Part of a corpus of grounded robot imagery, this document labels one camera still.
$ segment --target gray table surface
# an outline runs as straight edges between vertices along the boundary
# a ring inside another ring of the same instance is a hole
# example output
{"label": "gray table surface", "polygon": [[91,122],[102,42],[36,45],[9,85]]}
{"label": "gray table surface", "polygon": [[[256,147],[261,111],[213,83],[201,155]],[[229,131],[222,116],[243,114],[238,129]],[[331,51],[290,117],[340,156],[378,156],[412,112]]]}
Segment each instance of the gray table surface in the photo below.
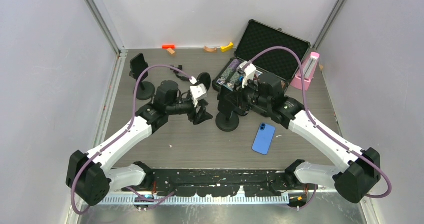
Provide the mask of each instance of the gray table surface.
{"label": "gray table surface", "polygon": [[[234,50],[224,53],[205,53],[203,49],[176,49],[176,56],[170,56],[163,49],[130,50],[120,80],[117,97],[112,110],[106,138],[121,129],[130,119],[135,80],[129,76],[130,60],[138,53],[144,53],[149,65],[183,65],[183,70],[195,77],[204,71],[215,78]],[[159,86],[163,80],[174,80],[182,91],[189,84],[176,78],[168,68],[155,68],[149,71],[146,79]],[[330,103],[323,75],[319,68],[314,75],[307,100],[312,113],[325,125],[337,132],[337,125]],[[208,112],[218,114],[217,91],[209,90]],[[287,95],[302,101],[302,92],[289,87]],[[147,101],[137,100],[137,109]],[[252,151],[259,124],[265,122],[276,127],[274,140],[268,155]],[[215,119],[200,125],[193,125],[187,115],[171,116],[169,122],[154,135],[136,145],[116,166],[128,166],[142,161],[152,168],[269,168],[285,169],[296,159],[305,159],[315,164],[331,164],[330,160],[302,137],[251,112],[240,117],[240,125],[233,132],[223,132],[215,125]]]}

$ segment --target orange block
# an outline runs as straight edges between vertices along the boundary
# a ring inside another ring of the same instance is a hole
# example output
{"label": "orange block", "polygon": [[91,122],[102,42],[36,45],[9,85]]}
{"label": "orange block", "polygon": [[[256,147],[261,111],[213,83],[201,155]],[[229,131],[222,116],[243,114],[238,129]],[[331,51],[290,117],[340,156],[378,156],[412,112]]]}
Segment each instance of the orange block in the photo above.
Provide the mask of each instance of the orange block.
{"label": "orange block", "polygon": [[203,47],[203,49],[204,49],[204,51],[206,51],[206,52],[216,52],[217,51],[217,47],[208,47],[208,46],[204,46]]}
{"label": "orange block", "polygon": [[166,50],[168,50],[168,53],[169,53],[170,55],[172,55],[172,56],[175,56],[175,55],[176,55],[175,50],[173,50],[172,48],[167,48]]}

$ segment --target pink device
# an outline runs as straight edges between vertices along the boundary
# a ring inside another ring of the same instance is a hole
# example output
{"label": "pink device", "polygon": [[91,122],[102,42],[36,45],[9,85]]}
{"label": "pink device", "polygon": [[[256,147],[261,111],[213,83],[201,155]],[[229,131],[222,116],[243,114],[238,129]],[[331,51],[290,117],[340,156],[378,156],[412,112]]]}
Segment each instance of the pink device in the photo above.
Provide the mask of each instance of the pink device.
{"label": "pink device", "polygon": [[315,68],[318,65],[318,58],[320,57],[320,54],[317,52],[311,52],[309,57],[306,58],[302,63],[302,68],[299,69],[294,76],[293,80],[291,81],[290,85],[302,89],[302,77],[301,77],[301,71],[303,71],[303,75],[305,78],[305,90],[308,90],[309,85],[314,78],[314,72]]}

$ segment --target wooden block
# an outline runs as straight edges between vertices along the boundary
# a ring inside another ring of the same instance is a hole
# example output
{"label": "wooden block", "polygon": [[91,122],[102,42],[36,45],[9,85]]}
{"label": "wooden block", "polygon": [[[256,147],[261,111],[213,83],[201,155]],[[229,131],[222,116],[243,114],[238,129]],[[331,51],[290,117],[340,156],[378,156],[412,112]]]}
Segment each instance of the wooden block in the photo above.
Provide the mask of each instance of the wooden block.
{"label": "wooden block", "polygon": [[225,52],[227,50],[232,49],[232,47],[234,46],[234,44],[232,42],[230,42],[227,46],[221,46],[221,51]]}
{"label": "wooden block", "polygon": [[172,48],[167,48],[166,50],[168,50],[168,53],[169,53],[170,55],[172,55],[172,56],[175,56],[175,55],[176,55],[175,50],[173,50]]}
{"label": "wooden block", "polygon": [[208,46],[204,46],[203,47],[203,50],[205,51],[205,52],[214,52],[214,53],[216,53],[217,52],[217,47],[208,47]]}

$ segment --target blue smartphone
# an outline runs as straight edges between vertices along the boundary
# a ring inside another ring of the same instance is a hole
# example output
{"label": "blue smartphone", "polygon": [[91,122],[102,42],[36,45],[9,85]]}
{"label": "blue smartphone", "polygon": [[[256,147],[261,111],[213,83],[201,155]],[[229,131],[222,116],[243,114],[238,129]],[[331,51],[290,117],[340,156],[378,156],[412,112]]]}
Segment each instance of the blue smartphone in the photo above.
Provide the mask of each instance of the blue smartphone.
{"label": "blue smartphone", "polygon": [[271,147],[271,142],[273,141],[276,128],[272,125],[261,123],[259,125],[259,130],[257,131],[252,150],[261,153],[262,155],[266,155],[270,150],[269,148]]}

